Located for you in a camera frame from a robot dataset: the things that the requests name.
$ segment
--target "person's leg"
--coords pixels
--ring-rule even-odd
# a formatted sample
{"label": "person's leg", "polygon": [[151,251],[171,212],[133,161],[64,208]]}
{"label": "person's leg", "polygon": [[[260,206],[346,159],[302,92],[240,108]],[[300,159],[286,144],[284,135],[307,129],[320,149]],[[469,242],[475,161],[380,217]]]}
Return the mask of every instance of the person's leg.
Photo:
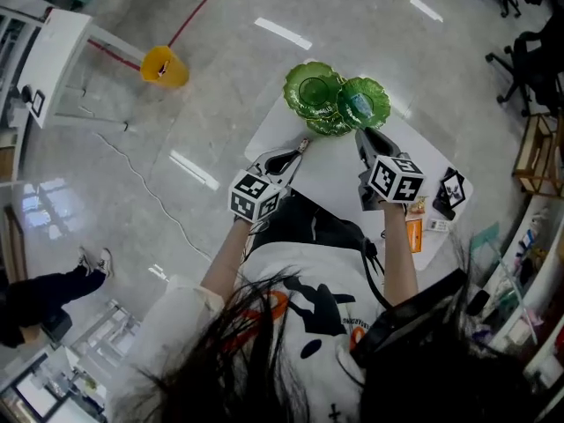
{"label": "person's leg", "polygon": [[109,268],[100,267],[100,262],[92,272],[80,262],[66,274],[48,274],[11,284],[6,293],[11,315],[17,318],[19,326],[32,326],[41,323],[64,304],[96,291],[109,274]]}
{"label": "person's leg", "polygon": [[360,250],[364,234],[351,221],[339,219],[320,210],[315,216],[315,243],[334,248]]}
{"label": "person's leg", "polygon": [[316,204],[299,193],[286,197],[268,218],[268,226],[255,236],[251,252],[274,242],[314,243],[311,223],[317,210]]}

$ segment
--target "green glass bowl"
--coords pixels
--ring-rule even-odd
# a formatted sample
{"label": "green glass bowl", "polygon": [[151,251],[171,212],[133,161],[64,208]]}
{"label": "green glass bowl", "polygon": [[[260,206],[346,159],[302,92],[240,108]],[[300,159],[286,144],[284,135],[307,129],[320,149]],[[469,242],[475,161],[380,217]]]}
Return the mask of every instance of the green glass bowl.
{"label": "green glass bowl", "polygon": [[328,64],[300,64],[286,75],[284,99],[304,119],[327,119],[337,113],[341,83],[342,78]]}
{"label": "green glass bowl", "polygon": [[306,119],[306,125],[310,130],[326,137],[342,137],[352,130],[339,113],[330,119]]}
{"label": "green glass bowl", "polygon": [[390,98],[372,78],[351,78],[337,95],[338,112],[354,129],[382,127],[390,115]]}

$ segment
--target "sneaker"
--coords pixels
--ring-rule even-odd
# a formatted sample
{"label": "sneaker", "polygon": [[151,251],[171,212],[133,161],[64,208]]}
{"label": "sneaker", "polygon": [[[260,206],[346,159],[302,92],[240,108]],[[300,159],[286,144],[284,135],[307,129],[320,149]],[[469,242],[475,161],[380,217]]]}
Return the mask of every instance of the sneaker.
{"label": "sneaker", "polygon": [[108,278],[112,275],[112,255],[106,248],[100,253],[100,260],[96,265],[96,270],[103,272]]}
{"label": "sneaker", "polygon": [[78,266],[83,266],[84,268],[86,268],[86,276],[88,276],[88,274],[92,272],[92,266],[90,266],[90,264],[88,263],[88,257],[86,256],[86,251],[81,246],[80,248],[78,248],[78,253],[79,253]]}

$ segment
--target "yellow plastic cup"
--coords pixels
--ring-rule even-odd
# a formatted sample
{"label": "yellow plastic cup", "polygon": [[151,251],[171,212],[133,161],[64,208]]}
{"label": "yellow plastic cup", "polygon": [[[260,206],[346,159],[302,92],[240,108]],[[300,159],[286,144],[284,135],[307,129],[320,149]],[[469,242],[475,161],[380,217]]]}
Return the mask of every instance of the yellow plastic cup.
{"label": "yellow plastic cup", "polygon": [[141,64],[144,81],[167,88],[179,88],[188,81],[188,68],[167,46],[153,47]]}

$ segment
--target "red tape line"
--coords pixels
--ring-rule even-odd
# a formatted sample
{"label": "red tape line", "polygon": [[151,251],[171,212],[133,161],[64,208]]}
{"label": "red tape line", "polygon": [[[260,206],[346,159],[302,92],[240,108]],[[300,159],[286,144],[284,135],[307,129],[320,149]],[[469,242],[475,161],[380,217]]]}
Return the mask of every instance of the red tape line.
{"label": "red tape line", "polygon": [[[206,4],[207,1],[208,0],[202,0],[202,2],[200,2],[200,4],[196,7],[196,9],[188,16],[188,18],[186,20],[184,20],[184,23],[181,25],[181,27],[178,29],[178,31],[174,34],[173,39],[171,39],[170,42],[168,43],[169,47],[171,47],[174,44],[176,39],[178,39],[178,36],[180,36],[180,34],[182,33],[182,30],[184,30],[184,28],[186,28],[186,25],[196,16],[196,14],[202,9],[202,7]],[[124,60],[119,55],[115,54],[111,50],[108,50],[107,48],[105,48],[104,46],[99,44],[98,42],[89,39],[88,43],[92,44],[96,48],[100,49],[105,54],[111,56],[116,61],[119,61],[120,63],[123,63],[126,66],[131,67],[131,69],[135,69],[136,71],[140,70],[139,66],[132,63],[131,61]]]}
{"label": "red tape line", "polygon": [[204,6],[207,1],[208,0],[202,0],[202,2],[196,7],[196,9],[188,16],[188,18],[184,20],[182,26],[174,34],[173,39],[171,39],[170,42],[168,43],[169,47],[171,47],[174,44],[178,36],[180,36],[180,33],[182,33],[182,30],[186,28],[186,25],[194,18],[194,16],[196,16],[197,12],[202,9],[202,6]]}
{"label": "red tape line", "polygon": [[137,66],[136,64],[132,63],[131,61],[127,61],[124,60],[123,58],[121,58],[119,55],[116,55],[114,52],[112,52],[111,50],[108,50],[107,48],[105,48],[104,46],[102,46],[101,44],[99,44],[96,41],[93,41],[91,39],[88,40],[89,44],[92,44],[93,46],[95,46],[96,48],[99,48],[102,52],[104,52],[107,55],[110,55],[112,58],[114,58],[115,60],[119,61],[120,63],[125,64],[126,66],[130,66],[131,69],[135,69],[136,71],[139,71],[140,68],[139,66]]}

